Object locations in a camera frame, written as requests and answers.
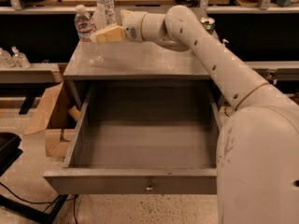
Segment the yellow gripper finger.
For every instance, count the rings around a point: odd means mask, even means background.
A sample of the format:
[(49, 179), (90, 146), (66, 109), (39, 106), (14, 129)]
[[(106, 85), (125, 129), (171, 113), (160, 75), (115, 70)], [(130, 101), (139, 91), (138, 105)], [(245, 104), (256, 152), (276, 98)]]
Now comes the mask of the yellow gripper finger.
[(91, 34), (93, 43), (115, 43), (122, 42), (125, 38), (124, 29), (116, 24), (110, 25), (104, 29), (98, 30)]

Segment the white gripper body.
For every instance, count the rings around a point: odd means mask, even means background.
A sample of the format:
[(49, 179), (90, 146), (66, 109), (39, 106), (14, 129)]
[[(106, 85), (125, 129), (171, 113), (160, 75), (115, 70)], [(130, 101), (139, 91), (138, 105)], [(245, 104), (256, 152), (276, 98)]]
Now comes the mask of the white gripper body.
[(122, 27), (129, 40), (134, 42), (144, 41), (142, 36), (142, 23), (146, 15), (147, 13), (144, 11), (121, 10)]

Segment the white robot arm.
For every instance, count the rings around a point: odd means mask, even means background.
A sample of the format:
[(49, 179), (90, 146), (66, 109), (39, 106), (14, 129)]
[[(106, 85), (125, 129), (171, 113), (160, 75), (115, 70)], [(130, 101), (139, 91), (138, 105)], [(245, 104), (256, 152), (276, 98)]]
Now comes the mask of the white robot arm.
[(228, 50), (189, 8), (123, 10), (121, 16), (121, 25), (95, 32), (92, 41), (186, 46), (235, 111), (217, 144), (220, 224), (299, 224), (299, 105)]

